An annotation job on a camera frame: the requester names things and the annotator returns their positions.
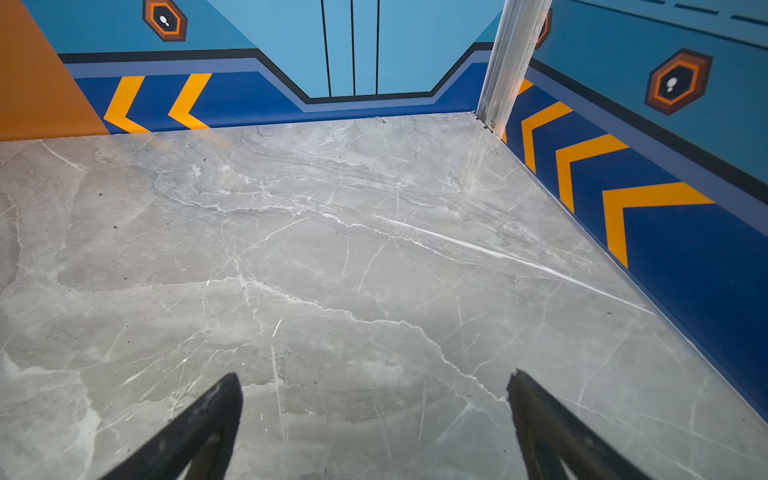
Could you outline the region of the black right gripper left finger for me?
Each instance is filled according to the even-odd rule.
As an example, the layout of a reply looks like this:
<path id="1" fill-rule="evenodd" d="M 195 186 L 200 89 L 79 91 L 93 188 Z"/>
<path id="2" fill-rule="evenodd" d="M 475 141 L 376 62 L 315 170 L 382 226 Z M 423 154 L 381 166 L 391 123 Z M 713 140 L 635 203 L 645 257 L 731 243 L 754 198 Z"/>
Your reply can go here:
<path id="1" fill-rule="evenodd" d="M 223 479 L 243 408 L 236 373 L 228 373 L 106 473 L 106 479 Z"/>

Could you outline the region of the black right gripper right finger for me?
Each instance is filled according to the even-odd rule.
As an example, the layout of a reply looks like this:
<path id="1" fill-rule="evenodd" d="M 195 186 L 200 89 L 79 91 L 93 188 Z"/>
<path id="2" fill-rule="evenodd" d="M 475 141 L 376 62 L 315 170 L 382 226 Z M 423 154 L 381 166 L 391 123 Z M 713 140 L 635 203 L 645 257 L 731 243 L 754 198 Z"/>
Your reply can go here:
<path id="1" fill-rule="evenodd" d="M 507 386 L 530 479 L 646 479 L 648 476 L 570 412 L 528 373 Z"/>

